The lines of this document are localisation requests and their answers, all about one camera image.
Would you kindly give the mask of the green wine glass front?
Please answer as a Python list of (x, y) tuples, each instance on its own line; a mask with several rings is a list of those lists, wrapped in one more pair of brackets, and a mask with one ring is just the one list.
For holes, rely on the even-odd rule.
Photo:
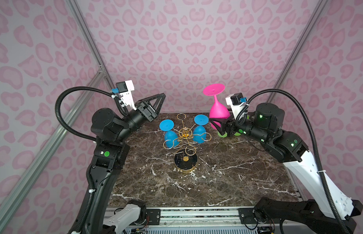
[(234, 136), (240, 136), (241, 135), (241, 133), (239, 133), (239, 132), (236, 132), (235, 134), (234, 134)]

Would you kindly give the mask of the pink wine glass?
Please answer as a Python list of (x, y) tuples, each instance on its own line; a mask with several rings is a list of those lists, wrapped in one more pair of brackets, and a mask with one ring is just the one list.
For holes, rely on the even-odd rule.
[(223, 84), (211, 84), (203, 90), (203, 94), (206, 96), (214, 97), (214, 104), (210, 109), (210, 119), (227, 119), (230, 117), (228, 109), (218, 101), (217, 95), (225, 90)]

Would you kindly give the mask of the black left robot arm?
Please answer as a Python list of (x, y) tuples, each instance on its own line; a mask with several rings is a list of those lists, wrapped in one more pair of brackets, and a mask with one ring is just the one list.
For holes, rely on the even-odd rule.
[(88, 188), (70, 234), (121, 234), (132, 223), (147, 223), (145, 202), (134, 199), (110, 221), (104, 221), (104, 215), (130, 150), (126, 140), (157, 118), (165, 98), (164, 93), (144, 98), (123, 118), (110, 108), (94, 113), (91, 132), (96, 135), (96, 147), (85, 174)]

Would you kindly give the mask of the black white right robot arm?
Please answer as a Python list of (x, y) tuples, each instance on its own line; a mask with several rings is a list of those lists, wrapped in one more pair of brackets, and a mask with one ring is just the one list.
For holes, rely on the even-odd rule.
[(284, 110), (272, 103), (257, 106), (253, 120), (235, 123), (239, 108), (234, 105), (230, 113), (217, 102), (213, 104), (209, 121), (221, 135), (240, 133), (257, 142), (278, 162), (290, 170), (312, 195), (301, 202), (276, 201), (261, 198), (253, 209), (256, 221), (265, 223), (271, 219), (291, 220), (309, 227), (316, 234), (352, 234), (363, 205), (347, 197), (326, 175), (318, 169), (317, 161), (305, 142), (294, 132), (282, 129)]

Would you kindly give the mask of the green wine glass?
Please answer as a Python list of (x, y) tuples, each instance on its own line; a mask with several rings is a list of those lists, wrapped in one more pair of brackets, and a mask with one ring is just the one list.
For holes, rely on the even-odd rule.
[(219, 137), (222, 137), (222, 138), (225, 138), (228, 136), (228, 133), (227, 132), (224, 132), (223, 134), (221, 134), (220, 132), (218, 132), (218, 136)]
[(234, 134), (234, 136), (240, 136), (241, 135), (241, 133), (239, 133), (239, 132), (236, 132), (235, 134)]

